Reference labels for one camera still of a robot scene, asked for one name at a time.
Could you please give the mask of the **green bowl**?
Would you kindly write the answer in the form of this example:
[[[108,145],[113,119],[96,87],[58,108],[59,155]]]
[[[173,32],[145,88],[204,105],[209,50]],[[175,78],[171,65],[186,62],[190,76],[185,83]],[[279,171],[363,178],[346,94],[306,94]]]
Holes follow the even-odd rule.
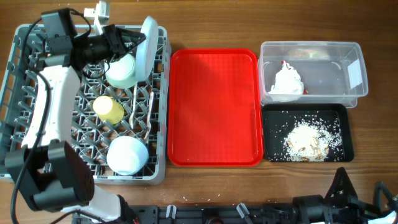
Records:
[[[117,62],[106,63],[104,70],[108,83],[115,88],[126,89],[137,83],[136,59],[131,54],[125,55]]]

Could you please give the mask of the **rice food waste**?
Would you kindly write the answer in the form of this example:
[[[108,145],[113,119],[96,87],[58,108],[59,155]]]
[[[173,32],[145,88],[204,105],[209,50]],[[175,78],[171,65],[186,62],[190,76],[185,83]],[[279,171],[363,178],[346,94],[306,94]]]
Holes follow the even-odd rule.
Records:
[[[344,158],[338,113],[266,111],[264,144],[271,162],[337,162]]]

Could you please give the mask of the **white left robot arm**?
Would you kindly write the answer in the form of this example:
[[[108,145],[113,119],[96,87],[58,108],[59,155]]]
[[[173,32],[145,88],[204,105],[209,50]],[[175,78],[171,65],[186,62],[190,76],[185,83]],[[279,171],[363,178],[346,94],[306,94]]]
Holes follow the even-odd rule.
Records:
[[[43,12],[46,37],[36,63],[22,61],[37,75],[32,121],[19,150],[8,152],[5,167],[14,181],[13,196],[22,195],[33,211],[76,213],[98,223],[139,223],[120,195],[95,185],[91,170],[73,149],[70,138],[81,71],[88,64],[113,63],[146,41],[146,35],[107,25],[100,35],[78,34],[76,10]]]

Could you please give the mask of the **white plastic fork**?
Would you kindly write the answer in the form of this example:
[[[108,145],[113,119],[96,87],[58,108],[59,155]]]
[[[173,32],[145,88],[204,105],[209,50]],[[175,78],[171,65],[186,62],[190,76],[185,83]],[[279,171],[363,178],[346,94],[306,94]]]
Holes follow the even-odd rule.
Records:
[[[136,101],[137,101],[137,84],[134,85],[133,89],[133,98],[132,98],[132,110],[131,110],[131,115],[129,117],[129,125],[131,129],[134,129],[134,115],[136,112]]]

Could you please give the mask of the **yellow plastic cup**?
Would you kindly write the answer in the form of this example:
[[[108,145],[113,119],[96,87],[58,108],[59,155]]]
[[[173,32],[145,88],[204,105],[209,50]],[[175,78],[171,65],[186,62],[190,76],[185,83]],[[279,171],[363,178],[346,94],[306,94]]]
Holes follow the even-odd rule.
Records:
[[[116,100],[108,96],[100,96],[93,102],[94,112],[100,120],[117,124],[124,116],[124,108]]]

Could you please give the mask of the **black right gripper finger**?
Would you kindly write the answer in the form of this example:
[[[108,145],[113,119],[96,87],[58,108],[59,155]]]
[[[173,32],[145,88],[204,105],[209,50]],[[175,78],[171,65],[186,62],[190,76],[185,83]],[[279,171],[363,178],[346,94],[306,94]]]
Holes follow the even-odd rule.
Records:
[[[376,182],[373,196],[373,205],[382,210],[382,195],[387,199],[390,211],[397,211],[397,196],[394,196],[383,182]]]
[[[357,198],[358,195],[349,179],[344,167],[336,170],[334,179],[328,192],[325,195],[326,201],[348,201],[351,198]]]

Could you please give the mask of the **light blue plate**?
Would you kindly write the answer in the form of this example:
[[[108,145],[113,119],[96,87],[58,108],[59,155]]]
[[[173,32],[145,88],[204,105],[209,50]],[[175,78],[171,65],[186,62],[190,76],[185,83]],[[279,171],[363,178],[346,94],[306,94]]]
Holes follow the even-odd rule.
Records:
[[[135,75],[138,82],[146,80],[154,66],[159,38],[157,21],[147,16],[141,27],[141,34],[144,34],[146,39],[137,46],[136,51]]]

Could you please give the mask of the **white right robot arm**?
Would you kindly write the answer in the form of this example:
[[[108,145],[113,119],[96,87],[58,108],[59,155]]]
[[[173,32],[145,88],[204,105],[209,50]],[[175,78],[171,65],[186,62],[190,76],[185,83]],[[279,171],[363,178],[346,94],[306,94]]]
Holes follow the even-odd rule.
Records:
[[[373,203],[361,201],[344,167],[336,170],[324,197],[295,197],[292,203],[298,223],[370,223],[397,213],[397,197],[383,182],[375,184]]]

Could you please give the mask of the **white napkin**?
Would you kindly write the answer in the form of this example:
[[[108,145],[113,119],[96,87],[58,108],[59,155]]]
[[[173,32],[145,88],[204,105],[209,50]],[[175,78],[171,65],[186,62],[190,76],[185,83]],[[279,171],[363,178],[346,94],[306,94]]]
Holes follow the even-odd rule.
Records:
[[[271,86],[270,94],[302,95],[304,84],[296,69],[286,60],[281,61],[282,68],[275,75],[275,83]]]

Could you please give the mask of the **white plastic spoon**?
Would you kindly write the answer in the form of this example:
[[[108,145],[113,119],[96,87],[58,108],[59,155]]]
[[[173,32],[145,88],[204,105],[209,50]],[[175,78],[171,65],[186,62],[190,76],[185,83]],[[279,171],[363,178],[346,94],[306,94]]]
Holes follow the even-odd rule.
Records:
[[[149,109],[148,109],[147,121],[146,121],[147,129],[146,129],[146,135],[144,137],[145,142],[148,142],[148,140],[149,140],[149,134],[150,134],[150,130],[152,127],[152,125],[150,123],[150,117],[152,114],[153,102],[154,102],[154,92],[151,92],[150,97],[149,97]]]

